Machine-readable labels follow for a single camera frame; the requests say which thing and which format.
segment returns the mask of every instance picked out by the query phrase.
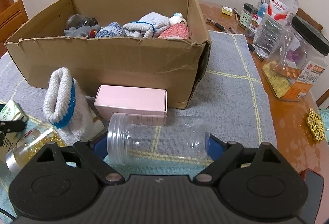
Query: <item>gray tablecloth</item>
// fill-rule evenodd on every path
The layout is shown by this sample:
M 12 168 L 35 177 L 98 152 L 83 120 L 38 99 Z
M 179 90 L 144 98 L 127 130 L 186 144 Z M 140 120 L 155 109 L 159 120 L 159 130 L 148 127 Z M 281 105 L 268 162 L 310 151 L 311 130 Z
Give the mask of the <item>gray tablecloth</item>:
M 168 115 L 204 116 L 209 119 L 213 135 L 223 141 L 239 141 L 246 147 L 258 147 L 262 141 L 276 146 L 269 100 L 252 60 L 244 35 L 210 31 L 212 49 L 208 69 L 185 110 L 168 109 Z M 42 105 L 45 90 L 32 88 L 24 80 L 8 54 L 0 59 L 0 103 L 13 98 L 29 115 L 27 130 L 44 120 Z M 94 98 L 88 98 L 93 107 Z M 161 138 L 161 132 L 154 139 Z M 173 145 L 154 149 L 161 159 Z M 125 177 L 142 174 L 197 174 L 203 166 L 181 164 L 176 167 L 115 166 Z M 8 199 L 13 179 L 6 165 L 0 162 L 0 207 L 14 214 Z M 0 214 L 4 223 L 10 220 Z

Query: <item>gold decorative piece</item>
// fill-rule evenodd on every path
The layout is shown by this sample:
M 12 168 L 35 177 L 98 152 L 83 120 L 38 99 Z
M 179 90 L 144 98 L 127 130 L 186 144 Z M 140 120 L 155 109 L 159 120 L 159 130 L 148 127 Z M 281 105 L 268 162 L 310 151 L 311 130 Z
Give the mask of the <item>gold decorative piece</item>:
M 324 133 L 323 120 L 312 108 L 307 117 L 307 125 L 310 127 L 311 133 L 315 141 L 321 141 L 326 138 Z

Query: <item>chair backrest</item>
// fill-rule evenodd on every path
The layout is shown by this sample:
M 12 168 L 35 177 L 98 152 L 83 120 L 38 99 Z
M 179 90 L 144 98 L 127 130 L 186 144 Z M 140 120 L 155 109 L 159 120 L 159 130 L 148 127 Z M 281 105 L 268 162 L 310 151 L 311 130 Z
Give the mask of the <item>chair backrest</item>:
M 306 20 L 308 23 L 310 23 L 313 27 L 315 27 L 318 31 L 321 32 L 321 30 L 323 29 L 323 27 L 316 22 L 312 17 L 310 17 L 307 13 L 305 13 L 302 9 L 298 9 L 297 14 L 299 17 L 301 17 L 302 19 Z
M 22 0 L 18 0 L 0 13 L 0 41 L 5 42 L 27 20 Z

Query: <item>jar with gold flakes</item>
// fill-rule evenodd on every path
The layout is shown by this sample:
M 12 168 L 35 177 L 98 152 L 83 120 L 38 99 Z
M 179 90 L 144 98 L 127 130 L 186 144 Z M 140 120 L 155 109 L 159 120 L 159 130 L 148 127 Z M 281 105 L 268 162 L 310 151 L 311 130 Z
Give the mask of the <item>jar with gold flakes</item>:
M 9 170 L 17 174 L 34 155 L 49 141 L 58 146 L 66 146 L 55 127 L 47 122 L 41 122 L 21 138 L 16 146 L 6 154 Z

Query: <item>pink cardboard box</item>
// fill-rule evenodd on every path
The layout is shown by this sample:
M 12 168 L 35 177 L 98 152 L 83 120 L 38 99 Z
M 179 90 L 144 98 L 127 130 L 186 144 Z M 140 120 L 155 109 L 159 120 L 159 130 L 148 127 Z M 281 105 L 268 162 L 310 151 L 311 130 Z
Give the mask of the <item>pink cardboard box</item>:
M 167 116 L 167 91 L 101 85 L 94 105 L 105 120 L 110 120 L 114 113 L 126 113 L 135 115 L 135 124 L 163 126 Z

